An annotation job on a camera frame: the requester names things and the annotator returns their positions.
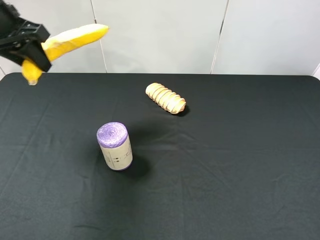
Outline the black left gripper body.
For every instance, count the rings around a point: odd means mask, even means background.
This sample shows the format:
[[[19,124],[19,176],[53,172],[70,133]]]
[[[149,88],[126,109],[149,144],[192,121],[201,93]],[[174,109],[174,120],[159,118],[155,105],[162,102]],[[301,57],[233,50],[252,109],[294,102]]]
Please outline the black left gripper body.
[[[16,35],[20,27],[20,13],[9,3],[0,4],[0,38]]]

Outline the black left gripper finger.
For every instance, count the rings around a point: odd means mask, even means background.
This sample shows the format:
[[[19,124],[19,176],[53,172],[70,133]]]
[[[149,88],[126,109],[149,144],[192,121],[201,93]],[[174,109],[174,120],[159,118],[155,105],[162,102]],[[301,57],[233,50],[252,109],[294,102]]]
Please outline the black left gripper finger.
[[[0,45],[14,45],[26,41],[38,41],[44,43],[49,38],[49,32],[42,24],[23,20],[11,30],[0,35]]]
[[[40,43],[36,41],[1,44],[0,55],[20,66],[24,60],[29,60],[42,72],[48,72],[52,66]]]

